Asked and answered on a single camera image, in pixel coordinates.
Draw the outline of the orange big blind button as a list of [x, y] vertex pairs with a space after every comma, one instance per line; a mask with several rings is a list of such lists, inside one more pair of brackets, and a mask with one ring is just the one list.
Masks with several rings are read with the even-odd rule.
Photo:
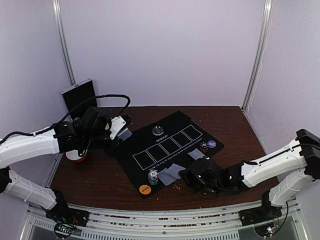
[[142, 195], [149, 195], [152, 192], [152, 188], [147, 184], [141, 185], [138, 190]]

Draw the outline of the clear dealer button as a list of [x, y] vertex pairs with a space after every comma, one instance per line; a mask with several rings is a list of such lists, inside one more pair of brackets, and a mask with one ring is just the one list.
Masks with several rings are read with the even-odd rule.
[[155, 126], [152, 129], [152, 134], [155, 136], [161, 136], [164, 133], [164, 129], [161, 126]]

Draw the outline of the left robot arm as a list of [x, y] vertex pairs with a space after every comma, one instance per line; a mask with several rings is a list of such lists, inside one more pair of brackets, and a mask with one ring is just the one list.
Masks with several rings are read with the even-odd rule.
[[17, 174], [11, 165], [42, 156], [66, 154], [80, 160], [88, 150], [114, 150], [122, 142], [121, 135], [131, 123], [128, 115], [111, 117], [97, 107], [89, 107], [74, 121], [59, 121], [32, 133], [14, 132], [0, 141], [0, 191], [41, 206], [61, 222], [72, 218], [63, 194], [42, 187]]

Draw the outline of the purple small blind button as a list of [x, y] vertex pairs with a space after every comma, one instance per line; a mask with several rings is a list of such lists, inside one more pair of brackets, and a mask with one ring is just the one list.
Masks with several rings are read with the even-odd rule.
[[216, 141], [214, 141], [214, 140], [209, 140], [209, 141], [207, 142], [207, 146], [208, 146], [208, 148], [210, 148], [210, 149], [214, 149], [214, 148], [217, 146], [217, 143], [216, 143]]

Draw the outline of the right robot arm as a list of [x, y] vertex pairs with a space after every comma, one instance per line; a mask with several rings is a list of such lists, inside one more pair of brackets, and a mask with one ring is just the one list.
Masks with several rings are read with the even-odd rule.
[[283, 173], [288, 173], [286, 178], [263, 194], [262, 206], [256, 210], [261, 221], [268, 220], [276, 208], [281, 208], [306, 184], [320, 178], [320, 138], [300, 129], [289, 144], [258, 159], [223, 169], [215, 161], [201, 157], [179, 175], [197, 192], [233, 196]]

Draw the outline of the multicolour poker chip stack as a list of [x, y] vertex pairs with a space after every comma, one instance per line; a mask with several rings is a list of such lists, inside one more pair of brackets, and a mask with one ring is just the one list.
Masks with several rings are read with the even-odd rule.
[[151, 169], [148, 172], [148, 182], [151, 186], [155, 186], [159, 182], [159, 172], [156, 169]]

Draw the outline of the dealt playing card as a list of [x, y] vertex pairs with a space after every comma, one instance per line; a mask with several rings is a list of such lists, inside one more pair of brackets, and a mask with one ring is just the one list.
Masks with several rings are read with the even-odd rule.
[[184, 171], [185, 169], [186, 169], [185, 167], [173, 163], [169, 168], [165, 170], [165, 173], [169, 174], [170, 176], [176, 179], [181, 179], [179, 172]]
[[162, 183], [165, 185], [165, 186], [169, 186], [171, 185], [172, 183], [174, 183], [177, 178], [166, 173], [165, 172], [166, 169], [162, 170], [159, 172], [159, 175], [158, 175], [158, 178], [162, 181]]
[[199, 149], [197, 149], [197, 148], [196, 148], [195, 150], [189, 152], [188, 155], [189, 155], [190, 157], [192, 157], [195, 161], [197, 161], [198, 159], [203, 159], [203, 158], [206, 157], [206, 155], [203, 154], [203, 153], [202, 153]]

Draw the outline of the small poker chip stack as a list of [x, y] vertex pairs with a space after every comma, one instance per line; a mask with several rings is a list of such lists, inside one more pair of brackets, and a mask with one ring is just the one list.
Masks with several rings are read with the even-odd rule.
[[209, 149], [208, 144], [206, 142], [201, 142], [199, 148], [202, 153], [206, 153]]

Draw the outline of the blue playing card deck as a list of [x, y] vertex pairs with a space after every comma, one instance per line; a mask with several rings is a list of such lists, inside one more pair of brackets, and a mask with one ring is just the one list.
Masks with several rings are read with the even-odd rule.
[[117, 134], [117, 138], [119, 141], [124, 142], [125, 140], [127, 140], [128, 138], [130, 138], [132, 135], [132, 132], [126, 127], [125, 129], [121, 130], [118, 134]]

